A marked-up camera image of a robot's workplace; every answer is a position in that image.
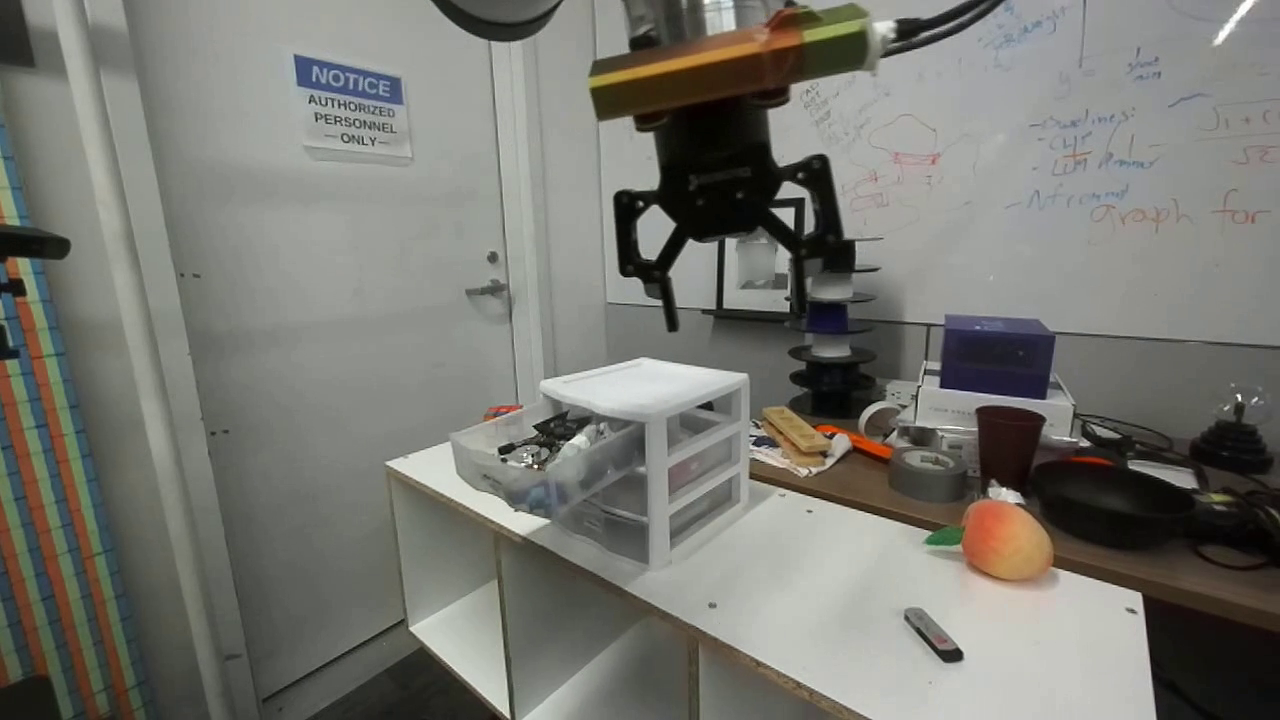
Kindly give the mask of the dark red cup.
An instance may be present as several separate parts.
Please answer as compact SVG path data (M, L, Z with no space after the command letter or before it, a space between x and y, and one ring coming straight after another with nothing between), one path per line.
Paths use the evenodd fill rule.
M1041 449L1045 415L1013 404L978 412L981 476L988 483L1024 487Z

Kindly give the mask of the clear top drawer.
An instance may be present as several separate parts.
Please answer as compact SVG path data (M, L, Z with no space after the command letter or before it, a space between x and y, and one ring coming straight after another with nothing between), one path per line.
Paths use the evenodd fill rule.
M590 412L517 409L454 436L461 478L550 518L624 478L641 459L641 424Z

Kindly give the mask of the white shelf cabinet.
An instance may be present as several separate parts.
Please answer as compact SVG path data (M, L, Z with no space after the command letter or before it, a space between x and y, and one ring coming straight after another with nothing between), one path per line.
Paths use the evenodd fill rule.
M503 720L1158 720L1116 584L996 584L799 492L762 487L662 566L468 487L447 449L394 459L387 492L409 633Z

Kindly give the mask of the blue notice sign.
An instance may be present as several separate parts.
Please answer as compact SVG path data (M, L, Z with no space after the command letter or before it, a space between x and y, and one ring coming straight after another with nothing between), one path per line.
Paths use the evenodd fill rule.
M292 59L302 145L324 154L414 161L406 81L324 55Z

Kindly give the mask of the colourful striped wall panel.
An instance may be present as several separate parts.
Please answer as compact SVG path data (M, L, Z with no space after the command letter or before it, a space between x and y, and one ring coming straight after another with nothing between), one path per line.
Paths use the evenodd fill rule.
M0 683L57 720L150 720L115 541L93 463L47 263L0 263Z

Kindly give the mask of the black white spool stack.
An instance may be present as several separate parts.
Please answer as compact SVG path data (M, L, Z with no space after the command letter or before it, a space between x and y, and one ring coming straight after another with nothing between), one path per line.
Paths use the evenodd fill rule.
M792 383L796 409L819 420L858 420L878 391L869 364L873 347L859 347L866 325L854 319L858 292L858 244L837 239L815 247L803 263L803 338L787 347L796 358Z

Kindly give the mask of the black marker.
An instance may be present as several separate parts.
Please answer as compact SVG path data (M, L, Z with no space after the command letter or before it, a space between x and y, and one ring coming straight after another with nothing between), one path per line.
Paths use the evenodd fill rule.
M944 659L962 663L964 648L923 611L923 606L906 606L906 622Z

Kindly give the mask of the white plastic drawer unit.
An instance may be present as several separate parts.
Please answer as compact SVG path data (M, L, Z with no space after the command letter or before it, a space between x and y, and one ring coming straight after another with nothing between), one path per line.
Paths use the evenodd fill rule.
M646 566L720 532L748 506L748 376L678 358L622 358L539 383L553 409L622 420L624 459L570 524Z

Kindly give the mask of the wooden brush block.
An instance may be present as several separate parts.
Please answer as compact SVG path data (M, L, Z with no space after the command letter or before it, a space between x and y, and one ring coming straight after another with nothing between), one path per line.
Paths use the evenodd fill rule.
M778 429L796 453L823 456L828 436L819 436L803 415L796 415L787 404L766 409L766 424Z

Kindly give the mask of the wooden side table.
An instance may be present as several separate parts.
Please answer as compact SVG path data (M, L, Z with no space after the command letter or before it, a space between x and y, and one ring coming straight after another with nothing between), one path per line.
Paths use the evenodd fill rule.
M815 470L815 476L792 476L787 466L774 466L755 459L754 476L778 487L859 506L913 528L944 528L964 516L964 504L927 504L927 498L901 497L887 483L887 463L866 453L847 453L846 459L837 459L828 470ZM1070 573L1125 584L1145 593L1150 599L1205 611L1216 619L1280 633L1280 566L1256 566L1256 573L1222 566L1202 559L1190 543L1127 551L1127 548L1087 543L1070 532L1051 532L1051 541L1056 541L1056 565Z

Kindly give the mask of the black framed picture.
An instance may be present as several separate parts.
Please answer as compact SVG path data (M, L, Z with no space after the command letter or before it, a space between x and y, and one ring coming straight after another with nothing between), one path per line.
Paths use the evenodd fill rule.
M718 247L718 308L742 316L787 316L792 250L767 230L723 237Z

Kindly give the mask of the black frying pan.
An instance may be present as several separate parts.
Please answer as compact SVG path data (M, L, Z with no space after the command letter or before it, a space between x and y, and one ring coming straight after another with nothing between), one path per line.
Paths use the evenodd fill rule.
M1171 541L1278 548L1278 516L1256 497L1177 487L1116 463L1041 463L1031 497L1048 524L1104 548L1165 548Z

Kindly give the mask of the white flat box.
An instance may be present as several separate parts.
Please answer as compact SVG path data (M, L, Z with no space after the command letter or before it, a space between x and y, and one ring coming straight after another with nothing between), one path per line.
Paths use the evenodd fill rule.
M1031 401L1031 395L944 389L935 376L923 376L918 383L913 420L921 429L974 432L981 409L1037 412L1045 420L1045 436L1048 439L1074 439L1076 436L1076 395L1074 395L1074 389L1066 378L1051 378L1048 395Z

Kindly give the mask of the grey tape roll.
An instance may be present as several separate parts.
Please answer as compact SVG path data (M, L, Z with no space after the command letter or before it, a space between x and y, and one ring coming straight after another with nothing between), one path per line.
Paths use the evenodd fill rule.
M935 449L901 449L887 483L913 498L962 498L968 492L962 463Z

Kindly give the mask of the purple box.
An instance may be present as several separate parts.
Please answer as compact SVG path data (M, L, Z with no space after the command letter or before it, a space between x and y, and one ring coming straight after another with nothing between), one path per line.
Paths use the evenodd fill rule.
M999 395L1048 395L1056 337L1024 316L948 316L941 383Z

